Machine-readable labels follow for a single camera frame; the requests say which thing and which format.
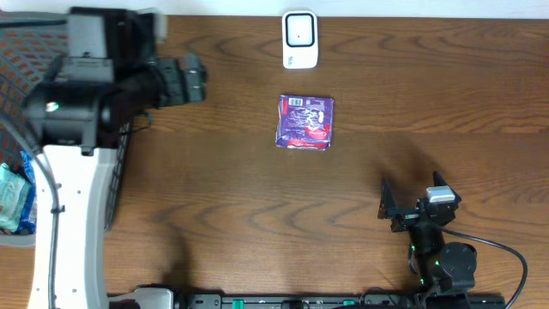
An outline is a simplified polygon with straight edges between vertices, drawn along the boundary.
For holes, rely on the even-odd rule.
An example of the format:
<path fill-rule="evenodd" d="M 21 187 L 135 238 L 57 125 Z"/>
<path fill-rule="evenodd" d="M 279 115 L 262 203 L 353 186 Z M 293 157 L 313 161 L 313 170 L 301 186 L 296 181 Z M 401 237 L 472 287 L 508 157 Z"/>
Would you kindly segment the purple Carefree pad pack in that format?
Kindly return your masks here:
<path fill-rule="evenodd" d="M 335 101 L 331 98 L 282 95 L 275 145 L 324 151 L 333 136 Z"/>

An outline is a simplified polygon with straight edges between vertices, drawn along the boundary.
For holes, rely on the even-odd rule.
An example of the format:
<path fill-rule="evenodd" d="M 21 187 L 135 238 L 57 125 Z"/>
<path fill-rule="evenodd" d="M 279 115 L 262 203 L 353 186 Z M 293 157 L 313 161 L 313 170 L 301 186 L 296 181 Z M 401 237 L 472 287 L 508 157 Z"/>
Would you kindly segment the teal wet wipes pack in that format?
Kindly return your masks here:
<path fill-rule="evenodd" d="M 25 178 L 13 173 L 6 163 L 1 165 L 1 229 L 17 230 L 31 189 Z"/>

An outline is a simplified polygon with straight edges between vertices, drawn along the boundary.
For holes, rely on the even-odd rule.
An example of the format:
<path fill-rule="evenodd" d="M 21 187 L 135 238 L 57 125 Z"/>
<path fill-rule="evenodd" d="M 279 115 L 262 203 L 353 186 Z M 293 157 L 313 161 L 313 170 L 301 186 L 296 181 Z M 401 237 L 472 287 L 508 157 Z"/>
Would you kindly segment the blue snack wrapper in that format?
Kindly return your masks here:
<path fill-rule="evenodd" d="M 36 233 L 37 223 L 37 203 L 35 175 L 32 167 L 33 159 L 31 155 L 24 150 L 21 151 L 21 159 L 25 178 L 30 184 L 30 190 L 27 195 L 27 201 L 25 202 L 25 206 L 21 212 L 19 226 L 16 232 L 19 234 L 34 234 Z"/>

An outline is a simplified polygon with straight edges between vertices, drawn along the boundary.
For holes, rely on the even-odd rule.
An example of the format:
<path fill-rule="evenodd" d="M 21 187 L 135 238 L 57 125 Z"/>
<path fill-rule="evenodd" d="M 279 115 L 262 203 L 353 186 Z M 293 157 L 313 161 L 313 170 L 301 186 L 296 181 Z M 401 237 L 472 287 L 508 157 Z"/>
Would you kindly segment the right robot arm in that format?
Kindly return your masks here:
<path fill-rule="evenodd" d="M 410 238 L 409 265 L 419 275 L 421 286 L 411 296 L 416 308 L 469 308 L 467 291 L 475 285 L 477 253 L 461 242 L 447 243 L 442 228 L 455 219 L 461 197 L 433 173 L 433 186 L 412 208 L 401 208 L 387 179 L 382 180 L 377 217 L 391 220 L 393 233 Z"/>

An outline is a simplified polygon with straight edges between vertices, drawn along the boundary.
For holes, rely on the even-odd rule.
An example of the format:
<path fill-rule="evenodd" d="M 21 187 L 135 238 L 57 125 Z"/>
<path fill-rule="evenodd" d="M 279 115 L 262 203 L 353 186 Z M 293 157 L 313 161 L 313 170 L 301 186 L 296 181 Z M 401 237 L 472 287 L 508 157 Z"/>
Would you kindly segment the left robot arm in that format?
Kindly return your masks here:
<path fill-rule="evenodd" d="M 27 97 L 38 202 L 32 308 L 107 308 L 104 238 L 135 115 L 205 98 L 201 59 L 64 56 Z"/>

